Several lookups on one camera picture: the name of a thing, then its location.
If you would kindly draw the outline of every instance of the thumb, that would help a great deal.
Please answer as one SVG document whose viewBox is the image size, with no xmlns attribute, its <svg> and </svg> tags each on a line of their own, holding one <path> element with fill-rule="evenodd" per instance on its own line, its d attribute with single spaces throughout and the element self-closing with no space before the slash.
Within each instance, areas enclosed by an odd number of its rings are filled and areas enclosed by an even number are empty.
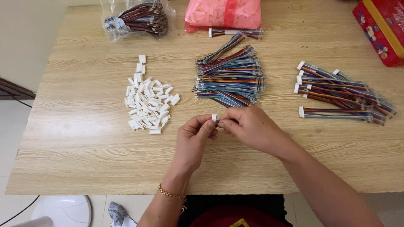
<svg viewBox="0 0 404 227">
<path fill-rule="evenodd" d="M 229 119 L 223 119 L 219 121 L 219 127 L 226 129 L 231 132 L 233 135 L 237 136 L 241 133 L 241 126 L 237 124 L 237 122 Z"/>
<path fill-rule="evenodd" d="M 212 133 L 213 129 L 215 128 L 215 122 L 212 120 L 207 120 L 205 123 L 201 126 L 201 129 L 199 132 L 196 134 L 197 137 L 207 140 L 209 135 Z"/>
</svg>

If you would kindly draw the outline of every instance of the person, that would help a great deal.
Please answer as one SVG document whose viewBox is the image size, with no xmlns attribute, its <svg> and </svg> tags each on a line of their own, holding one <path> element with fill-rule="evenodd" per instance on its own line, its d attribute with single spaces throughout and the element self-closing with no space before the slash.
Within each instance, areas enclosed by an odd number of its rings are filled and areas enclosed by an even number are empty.
<svg viewBox="0 0 404 227">
<path fill-rule="evenodd" d="M 189 209 L 185 208 L 191 205 L 187 205 L 190 202 L 187 201 L 183 207 L 188 181 L 201 164 L 207 139 L 217 139 L 218 130 L 211 116 L 196 116 L 179 128 L 174 160 L 138 226 L 291 226 L 284 219 L 286 212 L 259 210 L 251 206 L 254 201 L 246 207 L 235 206 L 237 204 L 234 203 L 221 206 L 209 202 L 209 206 L 195 204 L 193 207 L 207 210 L 198 210 L 198 216 L 190 215 L 193 220 L 182 221 L 187 219 L 185 216 Z M 250 148 L 278 158 L 324 226 L 383 226 L 358 192 L 292 140 L 262 109 L 256 106 L 230 107 L 220 118 L 218 126 Z M 196 196 L 204 196 L 204 199 L 192 199 L 194 202 L 218 195 Z M 264 201 L 261 203 L 265 205 L 261 208 L 272 206 L 272 200 L 268 202 L 266 199 L 255 201 Z"/>
</svg>

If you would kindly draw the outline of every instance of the black cable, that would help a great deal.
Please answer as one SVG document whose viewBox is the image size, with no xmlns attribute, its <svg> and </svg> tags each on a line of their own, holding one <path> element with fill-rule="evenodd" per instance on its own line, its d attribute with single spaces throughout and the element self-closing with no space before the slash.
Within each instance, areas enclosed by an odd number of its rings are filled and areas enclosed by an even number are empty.
<svg viewBox="0 0 404 227">
<path fill-rule="evenodd" d="M 15 97 L 14 97 L 11 93 L 9 93 L 8 91 L 6 91 L 6 93 L 9 94 L 13 99 L 17 100 L 18 102 L 20 102 L 20 103 L 22 103 L 22 104 L 24 104 L 24 105 L 26 105 L 26 106 L 32 108 L 32 106 L 30 106 L 30 105 L 28 105 L 28 104 L 26 104 L 26 103 L 23 103 L 23 102 L 21 102 L 20 100 L 18 100 L 17 98 L 15 98 Z"/>
<path fill-rule="evenodd" d="M 17 217 L 18 215 L 20 215 L 22 212 L 24 212 L 26 209 L 28 209 L 32 204 L 34 204 L 34 202 L 35 202 L 38 198 L 39 198 L 39 195 L 38 195 L 38 197 L 37 197 L 30 205 L 28 205 L 27 207 L 25 207 L 24 210 L 22 210 L 20 213 L 18 213 L 18 214 L 16 214 L 16 215 L 14 215 L 14 217 L 10 218 L 9 220 L 3 222 L 2 224 L 0 224 L 0 226 L 6 224 L 7 222 L 13 220 L 15 217 Z"/>
</svg>

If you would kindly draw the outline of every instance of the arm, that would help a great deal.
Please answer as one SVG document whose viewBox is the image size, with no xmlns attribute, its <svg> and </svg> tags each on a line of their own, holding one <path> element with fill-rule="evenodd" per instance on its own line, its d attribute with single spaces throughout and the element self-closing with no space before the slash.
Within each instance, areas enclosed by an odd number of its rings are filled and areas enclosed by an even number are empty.
<svg viewBox="0 0 404 227">
<path fill-rule="evenodd" d="M 359 193 L 294 142 L 260 108 L 231 107 L 219 127 L 247 146 L 278 158 L 324 226 L 383 226 Z"/>
<path fill-rule="evenodd" d="M 177 146 L 161 188 L 170 194 L 186 195 L 189 179 L 200 166 L 208 138 L 217 139 L 212 115 L 196 116 L 179 128 Z M 139 227 L 175 227 L 184 199 L 170 198 L 159 191 L 139 220 Z"/>
</svg>

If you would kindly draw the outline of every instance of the pink plastic bag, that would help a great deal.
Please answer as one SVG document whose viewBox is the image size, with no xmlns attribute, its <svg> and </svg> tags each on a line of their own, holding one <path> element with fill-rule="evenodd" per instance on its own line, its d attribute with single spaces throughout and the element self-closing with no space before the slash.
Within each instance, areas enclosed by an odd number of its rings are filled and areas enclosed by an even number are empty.
<svg viewBox="0 0 404 227">
<path fill-rule="evenodd" d="M 190 0 L 185 31 L 261 28 L 261 0 Z"/>
</svg>

